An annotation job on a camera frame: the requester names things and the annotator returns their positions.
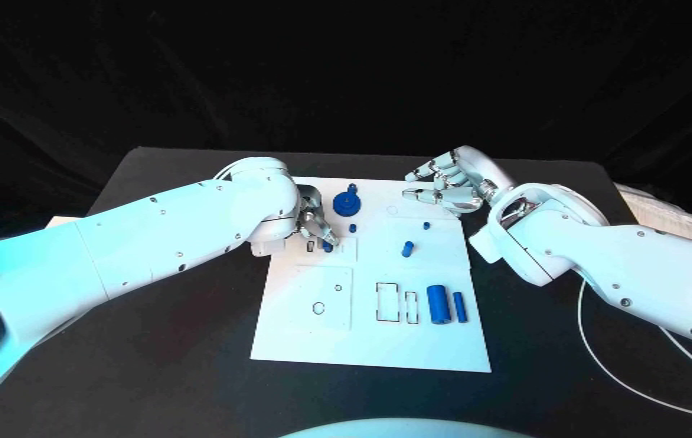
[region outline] white paper sheet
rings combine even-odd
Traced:
[[[461,223],[438,206],[400,198],[409,183],[301,178],[321,192],[327,222],[341,239],[325,253],[294,235],[270,257],[250,358],[399,368],[490,372]],[[344,218],[334,196],[357,186],[358,213]],[[429,188],[431,183],[415,186]],[[422,223],[431,227],[423,230]],[[356,224],[356,233],[348,225]],[[413,242],[413,252],[400,250]],[[376,320],[376,283],[396,283],[400,317]],[[425,289],[446,287],[452,321],[433,325]],[[406,323],[405,292],[418,299],[418,324]],[[464,297],[468,322],[455,319],[451,293]]]

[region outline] black curtain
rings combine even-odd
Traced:
[[[136,146],[591,160],[692,208],[692,0],[0,0],[0,233]]]

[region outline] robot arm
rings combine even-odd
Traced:
[[[405,198],[438,203],[456,216],[480,208],[477,199],[490,204],[487,224],[468,239],[487,262],[503,258],[537,286],[573,269],[612,306],[692,336],[690,240],[640,225],[609,226],[578,193],[559,185],[516,186],[468,146],[428,162],[406,181],[429,175],[436,190],[405,190]]]
[[[93,306],[245,241],[256,256],[298,230],[337,244],[319,193],[278,160],[246,158],[227,175],[0,242],[0,377]]]

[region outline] table surface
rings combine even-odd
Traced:
[[[265,154],[138,148],[90,214]],[[270,156],[296,176],[366,179],[400,179],[425,161]],[[598,165],[498,162],[518,182],[570,187],[612,224],[632,222]],[[484,211],[464,216],[467,236],[484,217]],[[624,390],[588,356],[576,328],[578,276],[536,288],[503,262],[484,263],[471,247],[468,253],[490,374],[249,360],[269,259],[253,258],[245,244],[96,307],[28,353],[0,385],[1,435],[273,437],[374,417],[468,421],[536,437],[689,435],[692,417]],[[625,383],[692,407],[689,360],[657,328],[589,290],[583,330]]]

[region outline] small blue part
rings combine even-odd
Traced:
[[[400,256],[407,258],[410,256],[412,251],[413,251],[413,242],[406,241],[406,243],[403,244],[403,250],[400,250]]]
[[[353,216],[360,211],[360,198],[356,195],[357,188],[351,183],[347,191],[334,196],[332,207],[340,216]]]
[[[446,290],[442,285],[428,286],[429,319],[435,325],[445,325],[451,321]]]
[[[456,318],[459,323],[465,323],[468,318],[465,316],[464,298],[461,293],[455,291],[451,296],[454,297],[454,306],[456,307]]]

